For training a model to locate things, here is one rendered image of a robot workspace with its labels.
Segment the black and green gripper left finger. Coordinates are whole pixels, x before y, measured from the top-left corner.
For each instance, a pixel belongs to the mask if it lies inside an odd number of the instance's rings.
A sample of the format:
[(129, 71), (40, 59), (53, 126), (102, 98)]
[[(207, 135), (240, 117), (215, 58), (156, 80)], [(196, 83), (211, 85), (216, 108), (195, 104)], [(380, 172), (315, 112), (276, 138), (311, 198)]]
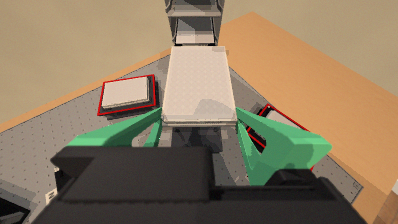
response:
[(155, 122), (143, 147), (158, 147), (163, 128), (161, 114), (162, 107), (143, 115), (78, 135), (66, 146), (132, 147), (132, 140)]

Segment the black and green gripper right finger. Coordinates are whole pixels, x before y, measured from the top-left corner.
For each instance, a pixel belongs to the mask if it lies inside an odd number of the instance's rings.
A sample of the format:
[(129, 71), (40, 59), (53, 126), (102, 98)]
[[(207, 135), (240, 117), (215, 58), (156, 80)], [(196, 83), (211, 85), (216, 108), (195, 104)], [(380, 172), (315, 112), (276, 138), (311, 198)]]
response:
[[(321, 135), (277, 122), (236, 107), (236, 132), (250, 186), (264, 186), (276, 170), (310, 169), (332, 145)], [(262, 154), (244, 123), (266, 140)]]

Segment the black plate with label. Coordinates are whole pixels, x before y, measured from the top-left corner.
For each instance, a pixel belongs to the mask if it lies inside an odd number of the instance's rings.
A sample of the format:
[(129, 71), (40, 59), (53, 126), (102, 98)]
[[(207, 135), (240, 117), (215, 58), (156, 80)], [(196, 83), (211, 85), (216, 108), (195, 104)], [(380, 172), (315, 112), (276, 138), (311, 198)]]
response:
[(178, 18), (175, 46), (215, 46), (213, 18)]

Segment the grey slotted rack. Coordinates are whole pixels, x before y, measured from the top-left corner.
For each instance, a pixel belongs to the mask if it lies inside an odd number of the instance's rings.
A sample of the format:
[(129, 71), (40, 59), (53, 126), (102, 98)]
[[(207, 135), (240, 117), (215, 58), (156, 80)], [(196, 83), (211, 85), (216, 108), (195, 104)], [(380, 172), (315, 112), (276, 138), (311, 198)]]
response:
[(224, 2), (225, 0), (165, 0), (174, 46), (177, 19), (181, 17), (212, 17), (215, 46), (218, 46)]

